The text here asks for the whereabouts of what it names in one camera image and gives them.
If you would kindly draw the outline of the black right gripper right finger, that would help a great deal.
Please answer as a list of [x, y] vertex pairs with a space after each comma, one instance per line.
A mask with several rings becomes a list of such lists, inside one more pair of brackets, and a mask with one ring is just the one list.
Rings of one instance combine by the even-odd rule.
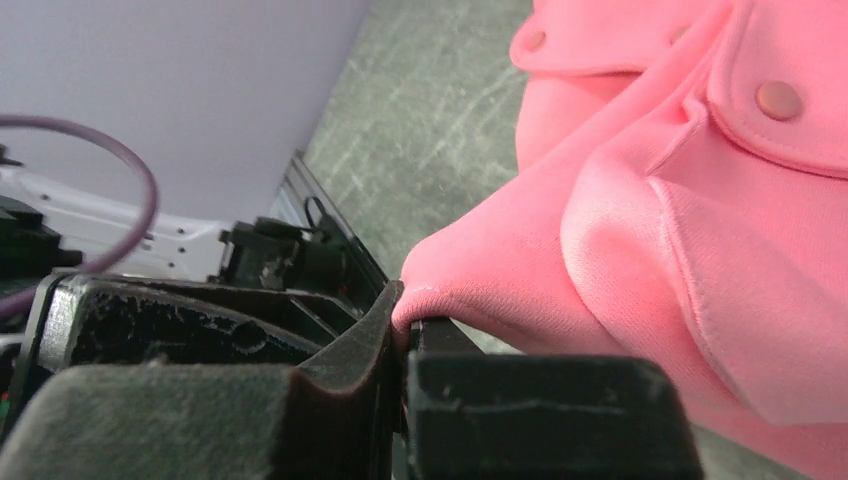
[[454, 323], [412, 327], [410, 479], [700, 479], [677, 391], [627, 356], [483, 353]]

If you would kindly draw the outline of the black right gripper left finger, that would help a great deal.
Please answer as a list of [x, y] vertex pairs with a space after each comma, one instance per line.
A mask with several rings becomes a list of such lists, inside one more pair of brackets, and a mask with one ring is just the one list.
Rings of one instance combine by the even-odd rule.
[[399, 410], [387, 284], [298, 364], [79, 365], [2, 435], [5, 479], [388, 479]]

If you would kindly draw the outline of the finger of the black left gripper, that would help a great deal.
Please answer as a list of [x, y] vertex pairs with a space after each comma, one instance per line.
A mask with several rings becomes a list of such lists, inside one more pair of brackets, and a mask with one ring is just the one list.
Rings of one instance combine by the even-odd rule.
[[361, 317], [319, 293], [56, 273], [36, 288], [1, 434], [53, 375], [79, 365], [298, 364]]

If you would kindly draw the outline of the pink zip-up jacket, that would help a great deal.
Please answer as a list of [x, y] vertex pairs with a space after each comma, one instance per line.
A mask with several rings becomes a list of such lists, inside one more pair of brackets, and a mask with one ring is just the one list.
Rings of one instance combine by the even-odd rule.
[[658, 363], [689, 418], [847, 475], [847, 5], [537, 1], [518, 176], [420, 242], [397, 342], [446, 316]]

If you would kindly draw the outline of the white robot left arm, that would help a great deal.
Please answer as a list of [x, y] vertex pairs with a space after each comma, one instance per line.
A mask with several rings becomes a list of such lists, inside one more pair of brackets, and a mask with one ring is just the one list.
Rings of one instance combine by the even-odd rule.
[[385, 279], [300, 156], [268, 216], [228, 223], [112, 202], [1, 170], [1, 433], [76, 367], [73, 417], [198, 429], [262, 423], [291, 370], [349, 330]]

